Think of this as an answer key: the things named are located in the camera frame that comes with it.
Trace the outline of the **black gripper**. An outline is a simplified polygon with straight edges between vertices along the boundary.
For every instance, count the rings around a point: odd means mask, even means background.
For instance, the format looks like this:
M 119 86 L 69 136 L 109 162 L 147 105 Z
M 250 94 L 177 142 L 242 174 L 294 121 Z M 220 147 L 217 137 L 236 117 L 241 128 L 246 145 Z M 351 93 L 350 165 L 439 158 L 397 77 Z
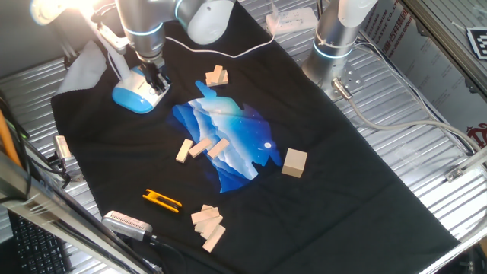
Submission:
M 141 62 L 141 71 L 157 95 L 166 93 L 170 89 L 170 80 L 163 73 L 164 66 L 164 59 L 144 59 Z

